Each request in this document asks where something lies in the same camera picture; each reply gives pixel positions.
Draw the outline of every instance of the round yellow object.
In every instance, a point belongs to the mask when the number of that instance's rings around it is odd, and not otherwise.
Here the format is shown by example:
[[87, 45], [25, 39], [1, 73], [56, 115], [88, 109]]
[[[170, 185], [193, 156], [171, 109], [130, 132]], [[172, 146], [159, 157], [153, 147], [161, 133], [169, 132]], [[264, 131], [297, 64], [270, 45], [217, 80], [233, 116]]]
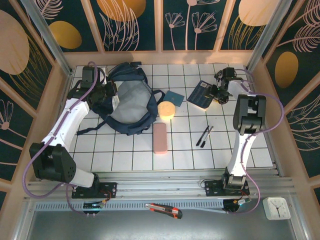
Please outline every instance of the round yellow object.
[[279, 0], [241, 0], [239, 18], [248, 26], [263, 26], [269, 22]]
[[49, 26], [57, 43], [66, 49], [80, 47], [82, 38], [80, 32], [66, 21], [55, 21]]
[[132, 9], [136, 18], [140, 17], [146, 9], [146, 0], [97, 0], [97, 3], [108, 18], [120, 22], [124, 22], [125, 15], [127, 15], [126, 21], [130, 19], [128, 13], [125, 12], [124, 4], [128, 8], [129, 14]]
[[0, 29], [0, 69], [7, 74], [20, 74], [29, 62], [28, 35], [14, 17], [2, 10]]
[[170, 101], [163, 101], [158, 105], [158, 112], [162, 120], [170, 120], [175, 116], [176, 107]]
[[298, 73], [299, 61], [297, 56], [285, 51], [282, 53], [275, 64], [275, 82], [282, 89], [289, 87], [295, 80]]

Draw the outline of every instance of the white clock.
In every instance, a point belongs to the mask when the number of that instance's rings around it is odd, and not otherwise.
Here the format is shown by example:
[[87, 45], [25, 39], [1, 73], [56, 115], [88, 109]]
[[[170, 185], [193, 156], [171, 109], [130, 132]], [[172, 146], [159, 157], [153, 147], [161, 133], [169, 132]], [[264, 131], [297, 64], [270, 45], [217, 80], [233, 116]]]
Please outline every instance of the white clock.
[[290, 219], [290, 211], [286, 199], [280, 196], [270, 196], [263, 201], [266, 218], [269, 220]]

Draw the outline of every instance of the clock face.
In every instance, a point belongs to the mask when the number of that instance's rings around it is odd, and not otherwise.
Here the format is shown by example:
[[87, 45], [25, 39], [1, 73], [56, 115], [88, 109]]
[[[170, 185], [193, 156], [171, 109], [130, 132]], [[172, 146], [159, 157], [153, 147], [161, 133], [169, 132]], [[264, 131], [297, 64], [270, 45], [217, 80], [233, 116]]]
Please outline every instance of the clock face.
[[273, 219], [288, 219], [290, 212], [288, 209], [287, 201], [282, 197], [270, 197], [268, 199], [268, 207]]

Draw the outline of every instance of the white tiled floor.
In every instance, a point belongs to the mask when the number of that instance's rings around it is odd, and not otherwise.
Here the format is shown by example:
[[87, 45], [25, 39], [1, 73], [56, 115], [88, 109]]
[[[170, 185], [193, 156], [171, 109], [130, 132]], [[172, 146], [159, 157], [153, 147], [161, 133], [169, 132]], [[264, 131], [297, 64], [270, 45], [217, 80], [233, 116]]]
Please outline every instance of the white tiled floor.
[[[233, 128], [235, 99], [230, 97], [229, 102], [222, 106], [213, 102], [204, 111], [187, 102], [187, 97], [200, 80], [214, 83], [214, 74], [227, 66], [226, 63], [142, 65], [153, 89], [170, 90], [185, 96], [182, 105], [176, 108], [175, 117], [165, 122], [168, 152], [163, 155], [153, 153], [152, 127], [141, 135], [127, 136], [104, 125], [98, 131], [74, 136], [70, 153], [77, 166], [92, 172], [224, 169], [230, 161], [236, 136]], [[229, 66], [243, 69], [240, 64]], [[242, 71], [237, 71], [237, 74], [246, 78]], [[78, 66], [72, 86], [81, 79], [81, 75], [82, 66]], [[101, 122], [102, 119], [91, 111], [79, 129], [96, 127]], [[200, 148], [196, 143], [208, 124], [213, 126], [213, 131], [204, 148]], [[265, 137], [260, 134], [253, 143], [247, 167], [272, 166]]]

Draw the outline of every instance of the black bracket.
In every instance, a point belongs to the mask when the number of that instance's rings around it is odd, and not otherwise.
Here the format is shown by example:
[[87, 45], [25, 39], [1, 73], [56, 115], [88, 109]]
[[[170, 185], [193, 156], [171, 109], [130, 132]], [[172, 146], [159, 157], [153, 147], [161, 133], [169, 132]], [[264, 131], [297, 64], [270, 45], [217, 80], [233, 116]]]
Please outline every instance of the black bracket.
[[237, 196], [241, 197], [243, 192], [250, 195], [248, 182], [245, 181], [243, 188], [240, 189], [226, 189], [222, 179], [204, 181], [205, 195], [207, 197], [221, 197], [221, 196]]
[[116, 197], [116, 182], [99, 182], [95, 187], [97, 190], [78, 186], [73, 190], [71, 197], [72, 199], [114, 199]]

